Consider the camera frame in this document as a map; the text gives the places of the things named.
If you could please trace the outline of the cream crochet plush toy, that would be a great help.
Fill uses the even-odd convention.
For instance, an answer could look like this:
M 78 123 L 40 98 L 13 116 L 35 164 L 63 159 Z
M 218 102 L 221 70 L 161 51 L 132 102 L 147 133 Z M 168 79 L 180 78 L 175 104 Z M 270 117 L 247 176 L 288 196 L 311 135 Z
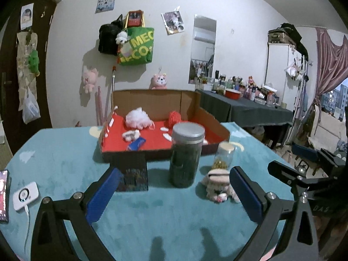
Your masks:
M 229 172 L 226 169 L 211 169 L 202 179 L 202 185 L 206 187 L 206 198 L 214 203 L 223 203 L 232 198 L 240 203 L 235 190 L 229 181 Z

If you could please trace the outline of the blue small pouch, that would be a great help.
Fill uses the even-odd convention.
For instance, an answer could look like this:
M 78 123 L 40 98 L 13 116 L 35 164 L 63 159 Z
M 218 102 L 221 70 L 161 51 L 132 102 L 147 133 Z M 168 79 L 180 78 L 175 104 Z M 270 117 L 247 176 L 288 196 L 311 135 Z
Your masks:
M 139 137 L 127 146 L 127 150 L 138 151 L 142 147 L 142 145 L 144 145 L 144 143 L 146 143 L 146 139 L 144 139 L 143 137 Z

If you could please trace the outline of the white mesh bath pouf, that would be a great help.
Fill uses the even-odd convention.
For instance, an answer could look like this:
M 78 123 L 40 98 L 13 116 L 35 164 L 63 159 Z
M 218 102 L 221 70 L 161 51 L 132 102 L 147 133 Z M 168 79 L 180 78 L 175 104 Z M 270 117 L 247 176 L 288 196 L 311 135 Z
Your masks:
M 126 115 L 125 123 L 128 128 L 136 130 L 155 129 L 155 123 L 141 107 L 132 110 Z

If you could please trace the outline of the white power bank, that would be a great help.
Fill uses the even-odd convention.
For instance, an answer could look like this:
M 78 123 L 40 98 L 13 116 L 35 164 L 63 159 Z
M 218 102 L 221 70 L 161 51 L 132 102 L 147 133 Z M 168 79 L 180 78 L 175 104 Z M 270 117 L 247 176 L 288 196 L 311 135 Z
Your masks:
M 12 195 L 13 209 L 19 211 L 29 205 L 39 197 L 38 185 L 36 182 L 30 182 L 28 185 L 20 188 Z

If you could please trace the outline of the small glass jar yellow beads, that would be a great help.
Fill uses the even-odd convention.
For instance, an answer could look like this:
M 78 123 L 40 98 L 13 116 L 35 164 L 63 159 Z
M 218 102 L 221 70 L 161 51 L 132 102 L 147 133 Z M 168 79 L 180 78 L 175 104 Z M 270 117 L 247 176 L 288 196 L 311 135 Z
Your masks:
M 232 163 L 235 146 L 227 141 L 222 141 L 218 145 L 212 169 L 229 169 Z

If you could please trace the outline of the smartphone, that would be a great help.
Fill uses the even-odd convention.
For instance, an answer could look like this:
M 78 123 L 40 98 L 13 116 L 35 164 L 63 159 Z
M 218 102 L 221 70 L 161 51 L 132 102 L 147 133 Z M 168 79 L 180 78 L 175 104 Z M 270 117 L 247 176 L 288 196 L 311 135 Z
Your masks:
M 9 191 L 11 178 L 8 170 L 1 170 L 0 173 L 0 221 L 7 224 L 9 222 Z

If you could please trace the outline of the red bowl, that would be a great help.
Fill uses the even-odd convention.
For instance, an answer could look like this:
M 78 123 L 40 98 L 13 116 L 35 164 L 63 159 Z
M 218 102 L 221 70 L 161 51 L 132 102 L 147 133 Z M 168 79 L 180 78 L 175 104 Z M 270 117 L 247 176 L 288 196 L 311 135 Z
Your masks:
M 225 96 L 232 100 L 239 100 L 243 96 L 243 94 L 238 90 L 227 88 L 225 90 Z

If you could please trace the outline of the white refrigerator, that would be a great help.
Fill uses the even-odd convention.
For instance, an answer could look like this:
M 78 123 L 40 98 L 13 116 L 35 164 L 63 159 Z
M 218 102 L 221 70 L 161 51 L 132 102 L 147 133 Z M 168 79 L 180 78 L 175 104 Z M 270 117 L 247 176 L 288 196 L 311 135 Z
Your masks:
M 293 111 L 308 62 L 290 44 L 269 43 L 265 84 L 276 90 L 278 103 Z

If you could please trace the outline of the dark printed box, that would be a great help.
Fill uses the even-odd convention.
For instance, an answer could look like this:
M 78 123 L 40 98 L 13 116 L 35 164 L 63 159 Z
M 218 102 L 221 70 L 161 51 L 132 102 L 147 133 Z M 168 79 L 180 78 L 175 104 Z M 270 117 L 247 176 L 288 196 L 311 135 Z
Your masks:
M 117 153 L 110 163 L 123 175 L 116 189 L 117 192 L 148 191 L 147 162 L 143 153 Z

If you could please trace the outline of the white plastic bag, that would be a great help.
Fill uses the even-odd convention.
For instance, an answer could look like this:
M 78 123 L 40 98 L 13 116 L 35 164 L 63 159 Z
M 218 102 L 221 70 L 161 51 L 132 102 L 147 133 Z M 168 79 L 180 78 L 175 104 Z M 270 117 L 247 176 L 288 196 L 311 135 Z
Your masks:
M 23 99 L 23 109 L 22 109 L 22 119 L 25 124 L 28 124 L 34 120 L 37 120 L 41 117 L 40 108 L 38 102 L 27 87 L 25 91 L 25 97 Z

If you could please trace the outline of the cardboard box red inside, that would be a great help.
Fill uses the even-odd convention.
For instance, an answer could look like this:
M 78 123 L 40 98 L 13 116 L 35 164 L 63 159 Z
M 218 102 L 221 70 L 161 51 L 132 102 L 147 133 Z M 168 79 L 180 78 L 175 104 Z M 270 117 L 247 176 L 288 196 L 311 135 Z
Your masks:
M 137 108 L 142 108 L 155 123 L 151 129 L 140 131 L 140 137 L 146 142 L 139 152 L 147 160 L 168 159 L 171 156 L 171 142 L 163 137 L 162 127 L 169 127 L 169 114 L 178 112 L 184 122 L 193 122 L 205 128 L 203 155 L 217 151 L 221 141 L 228 141 L 230 132 L 210 113 L 200 107 L 201 92 L 185 90 L 118 90 L 112 94 L 116 111 L 109 114 L 99 137 L 101 157 L 107 163 L 121 159 L 128 152 L 129 143 L 122 134 L 130 130 L 126 126 L 126 115 Z

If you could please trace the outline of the green tote bag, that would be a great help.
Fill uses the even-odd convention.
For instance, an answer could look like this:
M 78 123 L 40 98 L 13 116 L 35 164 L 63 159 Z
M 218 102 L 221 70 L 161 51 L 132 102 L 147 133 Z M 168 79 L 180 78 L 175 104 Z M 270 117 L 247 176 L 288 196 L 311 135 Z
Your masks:
M 129 11 L 124 28 L 116 36 L 117 63 L 122 66 L 152 62 L 154 28 L 146 27 L 142 10 Z

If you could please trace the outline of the black hanging bag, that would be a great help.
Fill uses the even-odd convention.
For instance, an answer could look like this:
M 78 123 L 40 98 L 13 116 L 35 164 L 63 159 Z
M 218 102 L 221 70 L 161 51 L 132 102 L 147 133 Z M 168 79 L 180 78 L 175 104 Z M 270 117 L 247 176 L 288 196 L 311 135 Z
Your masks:
M 117 56 L 118 45 L 116 37 L 123 29 L 123 15 L 109 24 L 104 24 L 99 29 L 98 50 L 102 54 Z

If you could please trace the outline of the dark brown door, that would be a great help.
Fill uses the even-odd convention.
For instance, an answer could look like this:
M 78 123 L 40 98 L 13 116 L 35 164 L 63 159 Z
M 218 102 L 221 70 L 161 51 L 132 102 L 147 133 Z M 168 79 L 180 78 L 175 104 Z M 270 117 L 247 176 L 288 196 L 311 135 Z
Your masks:
M 41 129 L 50 128 L 46 88 L 48 35 L 56 8 L 53 0 L 22 0 L 13 10 L 1 42 L 1 120 L 12 153 Z M 40 75 L 30 72 L 28 58 L 38 51 Z M 34 94 L 41 117 L 28 124 L 22 119 L 26 88 Z

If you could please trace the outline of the pink plush toy on wall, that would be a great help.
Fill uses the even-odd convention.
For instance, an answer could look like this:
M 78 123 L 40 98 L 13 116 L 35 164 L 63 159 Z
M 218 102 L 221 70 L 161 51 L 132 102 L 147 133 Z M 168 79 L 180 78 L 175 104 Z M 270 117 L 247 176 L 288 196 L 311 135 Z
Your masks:
M 82 83 L 83 83 L 83 90 L 87 93 L 92 93 L 93 89 L 95 87 L 95 84 L 97 82 L 97 78 L 99 76 L 99 72 L 96 68 L 89 69 L 87 66 L 83 66 L 83 73 L 82 73 Z

